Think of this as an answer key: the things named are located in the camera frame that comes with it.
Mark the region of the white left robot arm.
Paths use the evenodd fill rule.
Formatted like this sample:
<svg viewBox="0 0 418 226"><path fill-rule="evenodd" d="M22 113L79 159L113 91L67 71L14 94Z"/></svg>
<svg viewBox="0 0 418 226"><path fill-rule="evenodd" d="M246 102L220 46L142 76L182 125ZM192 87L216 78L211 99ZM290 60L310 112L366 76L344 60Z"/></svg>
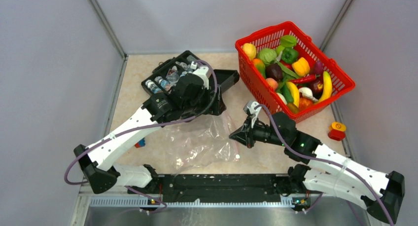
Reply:
<svg viewBox="0 0 418 226"><path fill-rule="evenodd" d="M88 146L75 147L71 166L79 164L94 194L114 186L136 186L152 193L158 180L146 167L117 165L117 159L139 140L163 127L190 122L204 114L219 115L221 111L213 112L211 108L220 97L215 71L202 66L182 76L169 91L152 94L114 132Z"/></svg>

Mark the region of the clear zip top bag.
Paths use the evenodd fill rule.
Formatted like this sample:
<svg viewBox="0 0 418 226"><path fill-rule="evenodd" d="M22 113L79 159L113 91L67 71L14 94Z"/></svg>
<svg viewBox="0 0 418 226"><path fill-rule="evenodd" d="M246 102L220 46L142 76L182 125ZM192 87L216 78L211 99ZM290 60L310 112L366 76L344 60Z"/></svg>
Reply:
<svg viewBox="0 0 418 226"><path fill-rule="evenodd" d="M189 123L165 127L163 147L172 167L182 172L215 162L239 161L238 144L229 138L235 125L227 111L202 115Z"/></svg>

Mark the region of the green cabbage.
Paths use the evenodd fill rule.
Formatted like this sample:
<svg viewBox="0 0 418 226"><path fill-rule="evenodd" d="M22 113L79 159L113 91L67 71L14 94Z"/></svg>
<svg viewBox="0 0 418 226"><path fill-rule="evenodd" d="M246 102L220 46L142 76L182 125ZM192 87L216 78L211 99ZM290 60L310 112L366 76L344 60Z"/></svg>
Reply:
<svg viewBox="0 0 418 226"><path fill-rule="evenodd" d="M263 48L257 53L256 58L260 59L267 66L276 60L277 53L274 49Z"/></svg>

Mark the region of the yellow bell pepper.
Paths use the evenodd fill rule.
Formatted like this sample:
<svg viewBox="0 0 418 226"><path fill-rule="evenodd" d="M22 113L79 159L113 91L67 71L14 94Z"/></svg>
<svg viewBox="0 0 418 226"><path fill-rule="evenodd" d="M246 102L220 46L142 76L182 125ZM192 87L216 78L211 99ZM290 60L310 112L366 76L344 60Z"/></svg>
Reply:
<svg viewBox="0 0 418 226"><path fill-rule="evenodd" d="M298 76L306 76L310 73L310 66L304 57L299 58L297 61L291 64L294 72Z"/></svg>

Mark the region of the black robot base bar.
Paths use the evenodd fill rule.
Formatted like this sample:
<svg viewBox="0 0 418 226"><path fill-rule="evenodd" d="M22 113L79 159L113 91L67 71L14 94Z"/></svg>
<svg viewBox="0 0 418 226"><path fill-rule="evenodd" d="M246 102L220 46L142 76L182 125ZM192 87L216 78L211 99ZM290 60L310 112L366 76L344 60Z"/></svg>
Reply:
<svg viewBox="0 0 418 226"><path fill-rule="evenodd" d="M160 197L165 203L258 203L279 202L291 194L307 194L308 190L284 174L178 174L158 175L139 191Z"/></svg>

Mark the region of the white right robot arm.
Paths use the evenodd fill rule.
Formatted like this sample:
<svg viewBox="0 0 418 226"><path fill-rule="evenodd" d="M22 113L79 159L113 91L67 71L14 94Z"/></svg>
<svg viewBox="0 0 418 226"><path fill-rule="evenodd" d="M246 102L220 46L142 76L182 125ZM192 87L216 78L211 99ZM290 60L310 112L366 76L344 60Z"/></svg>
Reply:
<svg viewBox="0 0 418 226"><path fill-rule="evenodd" d="M298 162L289 170L289 186L294 192L319 191L365 209L375 219L396 223L405 195L405 178L396 171L384 173L363 166L338 154L319 139L299 131L283 112L265 124L248 115L243 125L229 138L248 148L257 141L284 146L276 131L289 144L284 153Z"/></svg>

